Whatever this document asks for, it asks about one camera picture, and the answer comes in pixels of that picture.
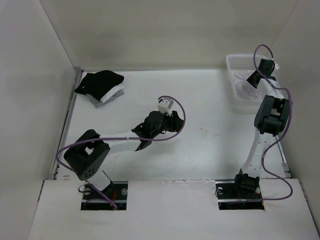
wall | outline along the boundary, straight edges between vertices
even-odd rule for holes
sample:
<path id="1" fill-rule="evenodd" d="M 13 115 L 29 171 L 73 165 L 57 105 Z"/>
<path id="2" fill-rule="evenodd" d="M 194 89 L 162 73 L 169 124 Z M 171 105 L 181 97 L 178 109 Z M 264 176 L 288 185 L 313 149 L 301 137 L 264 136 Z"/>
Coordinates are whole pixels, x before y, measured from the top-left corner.
<path id="1" fill-rule="evenodd" d="M 75 71 L 38 0 L 0 7 L 0 239 L 26 240 Z"/>
<path id="2" fill-rule="evenodd" d="M 293 99 L 292 125 L 283 141 L 292 175 L 302 181 L 320 226 L 320 1 L 299 1 L 272 46 L 281 85 Z"/>
<path id="3" fill-rule="evenodd" d="M 271 45 L 297 0 L 41 0 L 74 66 L 221 68 Z"/>

folded clothing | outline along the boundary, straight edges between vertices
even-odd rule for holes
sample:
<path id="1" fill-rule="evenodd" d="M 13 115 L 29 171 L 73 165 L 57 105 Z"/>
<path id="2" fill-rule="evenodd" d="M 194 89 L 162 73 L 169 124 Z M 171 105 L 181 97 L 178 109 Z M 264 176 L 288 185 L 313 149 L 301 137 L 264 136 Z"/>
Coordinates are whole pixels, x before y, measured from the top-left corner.
<path id="1" fill-rule="evenodd" d="M 97 108 L 124 94 L 123 80 L 123 76 L 110 70 L 87 73 L 74 91 L 86 95 Z"/>

white floor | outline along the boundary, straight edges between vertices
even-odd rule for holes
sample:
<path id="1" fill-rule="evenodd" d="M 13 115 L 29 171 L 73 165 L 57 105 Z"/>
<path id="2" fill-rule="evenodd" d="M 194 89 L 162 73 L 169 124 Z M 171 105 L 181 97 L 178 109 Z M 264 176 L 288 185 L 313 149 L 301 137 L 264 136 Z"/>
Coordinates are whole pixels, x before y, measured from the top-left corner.
<path id="1" fill-rule="evenodd" d="M 219 210 L 215 182 L 129 181 L 126 211 L 81 211 L 78 180 L 44 183 L 29 240 L 319 240 L 296 179 L 265 210 Z M 260 181 L 282 197 L 279 179 Z"/>
<path id="2" fill-rule="evenodd" d="M 159 96 L 170 95 L 185 108 L 183 132 L 172 140 L 154 142 L 139 152 L 109 155 L 101 169 L 114 181 L 235 177 L 254 140 L 255 114 L 239 113 L 234 108 L 226 70 L 127 71 L 119 74 L 125 77 L 125 94 L 115 101 L 96 109 L 85 96 L 77 95 L 66 144 L 74 143 L 89 129 L 99 134 L 127 132 L 142 123 L 149 112 L 157 110 Z M 182 116 L 177 104 L 173 110 Z M 265 165 L 285 177 L 278 147 L 268 153 Z M 271 176 L 262 171 L 261 177 Z M 60 167 L 57 179 L 75 180 L 77 176 Z"/>

cable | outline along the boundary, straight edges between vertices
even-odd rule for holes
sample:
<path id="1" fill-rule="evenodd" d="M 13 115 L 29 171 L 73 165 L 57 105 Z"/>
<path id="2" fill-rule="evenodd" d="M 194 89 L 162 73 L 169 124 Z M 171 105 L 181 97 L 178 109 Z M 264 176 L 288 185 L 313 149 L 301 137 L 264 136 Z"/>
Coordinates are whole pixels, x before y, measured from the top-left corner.
<path id="1" fill-rule="evenodd" d="M 277 179 L 281 179 L 282 181 L 284 181 L 290 188 L 290 193 L 287 195 L 287 196 L 284 196 L 284 197 L 277 197 L 277 198 L 260 198 L 260 199 L 248 199 L 248 200 L 245 200 L 245 201 L 232 201 L 232 202 L 229 202 L 229 203 L 233 203 L 233 204 L 243 204 L 243 203 L 254 203 L 254 202 L 261 202 L 261 201 L 277 201 L 277 200 L 284 200 L 284 199 L 288 199 L 292 196 L 292 194 L 294 193 L 294 189 L 292 188 L 292 186 L 290 185 L 290 183 L 285 180 L 284 178 L 270 172 L 269 170 L 266 169 L 266 166 L 265 166 L 265 156 L 267 154 L 267 152 L 276 144 L 278 144 L 287 134 L 288 130 L 289 130 L 289 127 L 290 127 L 290 123 L 291 123 L 291 118 L 292 118 L 292 97 L 291 97 L 291 94 L 290 94 L 290 91 L 289 89 L 285 88 L 285 87 L 277 87 L 275 85 L 273 85 L 270 80 L 259 70 L 257 64 L 256 64 L 256 54 L 257 54 L 257 51 L 260 47 L 265 47 L 266 49 L 269 50 L 270 54 L 271 54 L 271 58 L 274 59 L 274 54 L 273 52 L 271 51 L 271 49 L 265 45 L 265 44 L 260 44 L 254 51 L 254 54 L 253 54 L 253 64 L 254 64 L 254 67 L 255 67 L 255 70 L 261 75 L 261 77 L 263 77 L 270 85 L 273 89 L 276 89 L 276 90 L 284 90 L 286 91 L 286 94 L 288 95 L 288 99 L 289 99 L 289 117 L 288 117 L 288 121 L 287 121 L 287 124 L 286 124 L 286 127 L 284 129 L 284 132 L 283 134 L 281 135 L 281 137 L 279 137 L 278 140 L 276 140 L 274 143 L 272 143 L 270 146 L 268 146 L 265 151 L 263 152 L 263 155 L 262 155 L 262 158 L 261 158 L 261 164 L 262 164 L 262 168 L 264 171 L 266 171 L 268 174 L 276 177 Z"/>
<path id="2" fill-rule="evenodd" d="M 167 138 L 162 138 L 162 139 L 151 139 L 151 138 L 144 138 L 144 137 L 101 137 L 101 138 L 93 138 L 93 139 L 87 139 L 87 140 L 83 140 L 83 141 L 78 141 L 78 142 L 75 142 L 73 144 L 70 144 L 70 145 L 67 145 L 67 146 L 64 146 L 62 147 L 61 149 L 59 149 L 56 154 L 55 154 L 55 160 L 61 165 L 61 166 L 64 166 L 65 168 L 69 169 L 70 171 L 73 172 L 72 168 L 69 167 L 68 165 L 64 164 L 60 159 L 59 159 L 59 155 L 61 152 L 63 152 L 64 150 L 67 150 L 69 148 L 73 148 L 75 146 L 78 146 L 78 145 L 82 145 L 82 144 L 86 144 L 86 143 L 91 143 L 91 142 L 96 142 L 96 141 L 127 141 L 127 140 L 140 140 L 140 141 L 151 141 L 151 142 L 163 142 L 163 141 L 167 141 L 167 140 L 170 140 L 170 139 L 173 139 L 175 138 L 177 135 L 179 135 L 181 133 L 181 131 L 184 129 L 185 127 L 185 124 L 186 124 L 186 111 L 184 109 L 184 107 L 182 106 L 182 104 L 177 100 L 175 99 L 174 97 L 172 96 L 167 96 L 167 95 L 164 95 L 164 96 L 160 96 L 158 97 L 158 100 L 160 99 L 163 99 L 163 98 L 169 98 L 169 99 L 172 99 L 173 101 L 175 101 L 181 108 L 182 110 L 182 113 L 183 113 L 183 124 L 180 128 L 180 130 L 170 136 L 170 137 L 167 137 Z M 91 183 L 89 183 L 90 186 L 97 192 L 99 193 L 108 203 L 110 203 L 111 205 L 113 205 L 115 208 L 117 207 L 117 205 L 112 202 L 103 192 L 101 192 L 100 190 L 98 190 L 95 186 L 93 186 Z"/>

white basket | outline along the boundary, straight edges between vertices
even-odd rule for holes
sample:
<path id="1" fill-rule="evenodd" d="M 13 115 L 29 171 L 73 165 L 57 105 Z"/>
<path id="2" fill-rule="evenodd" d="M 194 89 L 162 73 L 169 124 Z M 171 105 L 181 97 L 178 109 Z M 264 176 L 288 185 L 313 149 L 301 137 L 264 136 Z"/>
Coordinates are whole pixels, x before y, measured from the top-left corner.
<path id="1" fill-rule="evenodd" d="M 255 62 L 259 65 L 261 59 L 268 59 L 263 55 L 256 55 Z M 255 111 L 261 104 L 263 97 L 257 89 L 247 86 L 246 79 L 256 70 L 253 54 L 233 54 L 225 58 L 228 68 L 229 80 L 234 96 L 234 103 L 238 107 L 252 109 Z M 243 94 L 241 89 L 249 89 Z"/>

